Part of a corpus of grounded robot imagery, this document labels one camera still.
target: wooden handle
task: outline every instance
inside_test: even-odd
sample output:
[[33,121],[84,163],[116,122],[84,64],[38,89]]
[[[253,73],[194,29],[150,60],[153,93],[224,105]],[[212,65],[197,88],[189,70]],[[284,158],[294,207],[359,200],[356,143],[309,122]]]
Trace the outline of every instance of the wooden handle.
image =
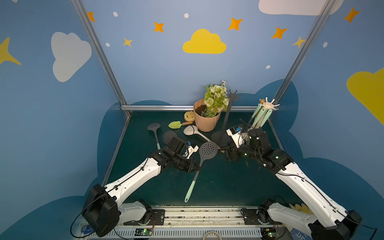
[[191,125],[193,123],[193,121],[189,121],[189,122],[183,122],[181,125],[185,126],[185,125]]

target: slotted spoon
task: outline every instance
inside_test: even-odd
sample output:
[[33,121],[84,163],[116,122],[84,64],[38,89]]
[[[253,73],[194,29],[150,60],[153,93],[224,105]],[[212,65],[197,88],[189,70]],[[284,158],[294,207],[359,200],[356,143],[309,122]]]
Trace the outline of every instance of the slotted spoon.
[[[199,149],[200,154],[200,167],[203,165],[203,162],[207,159],[211,159],[217,154],[218,147],[214,142],[205,142],[203,145],[201,145]],[[199,175],[200,171],[196,172],[195,178],[193,178],[193,181],[191,183],[191,186],[188,189],[187,195],[185,196],[184,202],[188,202],[189,198],[191,197],[193,187],[195,186],[197,176]]]
[[185,135],[193,135],[193,134],[198,134],[198,135],[200,135],[200,136],[202,136],[205,140],[207,140],[208,142],[211,142],[211,140],[209,140],[209,138],[207,138],[206,136],[204,136],[203,134],[201,134],[200,132],[199,132],[199,129],[195,126],[195,125],[189,125],[189,126],[187,126],[185,129],[184,129],[184,131],[183,131],[183,133],[185,134]]
[[153,131],[155,133],[155,137],[156,137],[156,143],[157,143],[157,149],[160,149],[160,144],[159,144],[159,139],[157,138],[157,133],[156,131],[160,128],[160,124],[159,123],[152,123],[150,124],[147,129],[149,131]]
[[173,137],[177,137],[177,134],[174,131],[166,131],[163,135],[163,141],[168,145]]

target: yellow star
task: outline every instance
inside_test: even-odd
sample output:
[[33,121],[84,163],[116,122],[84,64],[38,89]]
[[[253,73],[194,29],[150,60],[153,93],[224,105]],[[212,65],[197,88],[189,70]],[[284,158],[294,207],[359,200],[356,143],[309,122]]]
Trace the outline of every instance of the yellow star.
[[132,46],[131,46],[131,42],[132,42],[133,40],[128,41],[128,40],[126,40],[125,38],[124,38],[124,40],[125,40],[125,43],[124,43],[123,45],[129,45],[129,46],[132,48]]
[[358,11],[355,11],[353,8],[352,10],[349,12],[349,14],[344,18],[344,20],[348,20],[349,23],[352,22],[353,18],[359,14]]
[[243,21],[243,20],[242,19],[236,20],[236,19],[232,18],[232,23],[229,26],[228,30],[236,29],[238,31],[239,30],[239,24],[241,23],[241,21]]
[[298,45],[299,48],[300,48],[300,47],[301,47],[301,44],[302,44],[304,41],[305,41],[305,39],[302,40],[302,39],[301,39],[301,36],[299,36],[299,40],[298,40],[296,43],[294,43],[293,45]]
[[10,61],[16,64],[21,65],[14,57],[12,57],[8,52],[9,38],[6,38],[2,44],[0,44],[0,64],[5,61]]
[[272,37],[272,38],[280,38],[283,36],[283,33],[287,30],[288,28],[286,29],[280,29],[280,28],[277,28],[276,29],[276,33],[275,35]]
[[163,33],[163,25],[164,25],[164,23],[155,22],[155,31],[160,31]]

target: orange star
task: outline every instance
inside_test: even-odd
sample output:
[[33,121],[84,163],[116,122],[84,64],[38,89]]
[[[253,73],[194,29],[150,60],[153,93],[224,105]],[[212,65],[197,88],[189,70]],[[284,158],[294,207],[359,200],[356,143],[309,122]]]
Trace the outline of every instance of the orange star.
[[88,17],[89,17],[89,19],[90,19],[91,21],[96,22],[95,19],[93,18],[93,12],[89,12],[89,13],[88,13]]
[[241,21],[243,21],[243,20],[242,19],[236,20],[236,19],[232,18],[232,23],[229,26],[228,30],[236,29],[238,31],[239,30],[239,24],[241,23]]
[[276,29],[276,33],[275,35],[272,37],[272,38],[280,38],[283,36],[283,33],[287,30],[288,28],[286,29],[280,29],[279,27],[277,27]]
[[359,14],[358,11],[355,11],[353,8],[352,10],[349,12],[349,14],[344,18],[344,20],[348,20],[349,23],[352,22],[353,18]]
[[164,25],[164,23],[155,22],[155,31],[160,31],[163,33],[163,25]]

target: round black base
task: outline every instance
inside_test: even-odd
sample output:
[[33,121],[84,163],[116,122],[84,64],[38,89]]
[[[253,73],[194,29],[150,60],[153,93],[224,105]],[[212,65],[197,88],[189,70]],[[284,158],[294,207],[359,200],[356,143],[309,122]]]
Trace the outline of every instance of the round black base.
[[228,143],[232,141],[232,137],[228,136],[226,132],[224,132],[223,137],[220,139],[221,131],[214,132],[212,134],[211,140],[216,143],[219,147],[226,147]]

